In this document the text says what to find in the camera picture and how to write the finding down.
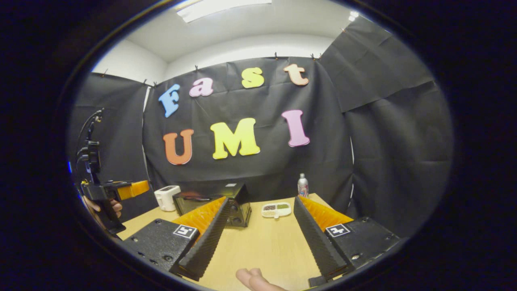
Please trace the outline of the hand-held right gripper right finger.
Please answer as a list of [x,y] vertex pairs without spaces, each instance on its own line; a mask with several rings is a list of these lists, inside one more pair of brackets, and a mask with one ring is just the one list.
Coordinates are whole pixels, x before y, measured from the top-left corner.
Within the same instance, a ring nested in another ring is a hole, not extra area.
[[352,219],[301,196],[293,212],[321,273],[310,287],[364,269],[401,246],[399,236],[370,217]]

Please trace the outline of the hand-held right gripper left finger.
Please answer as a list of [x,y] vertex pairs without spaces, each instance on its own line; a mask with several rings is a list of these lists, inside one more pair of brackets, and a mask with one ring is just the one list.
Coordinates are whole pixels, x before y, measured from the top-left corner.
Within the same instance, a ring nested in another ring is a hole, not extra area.
[[229,215],[230,201],[221,197],[174,221],[155,219],[123,243],[155,268],[199,280],[214,256]]

